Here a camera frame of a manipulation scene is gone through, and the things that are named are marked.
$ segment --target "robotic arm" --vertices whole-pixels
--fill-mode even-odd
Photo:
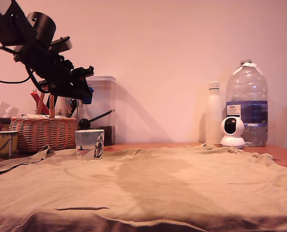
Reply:
[[[15,62],[26,66],[39,91],[90,104],[93,90],[86,77],[94,74],[94,68],[74,69],[69,60],[59,55],[71,49],[72,44],[69,36],[52,41],[55,31],[56,25],[47,15],[32,12],[25,17],[15,0],[0,0],[0,49],[12,53]],[[14,50],[7,48],[14,45]],[[37,82],[33,72],[44,80]]]

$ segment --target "blue label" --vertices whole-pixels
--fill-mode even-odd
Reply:
[[[228,105],[240,105],[240,115],[229,115]],[[226,115],[240,116],[244,123],[268,123],[268,101],[229,101],[226,103]]]

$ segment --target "white thermos bottle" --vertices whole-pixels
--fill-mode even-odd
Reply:
[[[221,144],[223,111],[220,97],[220,83],[209,82],[209,96],[206,109],[206,143]]]

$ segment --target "plastic storage container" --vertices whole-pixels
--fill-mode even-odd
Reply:
[[[221,144],[223,137],[221,130],[222,116],[220,83],[218,81],[211,81],[209,82],[209,96],[206,109],[206,143]]]
[[[268,88],[265,77],[251,60],[242,60],[226,89],[227,116],[244,122],[245,146],[265,146],[268,138]]]
[[[105,130],[104,145],[115,143],[115,78],[112,76],[91,76],[86,78],[94,90],[91,105],[78,104],[77,121],[96,118],[112,110],[112,113],[91,122],[91,129]]]

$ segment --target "water bottle label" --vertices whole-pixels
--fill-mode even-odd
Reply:
[[[268,123],[268,101],[229,101],[226,103],[226,114],[227,117],[240,117],[244,124],[265,126]]]
[[[235,116],[240,117],[241,105],[227,105],[226,106],[227,117]]]

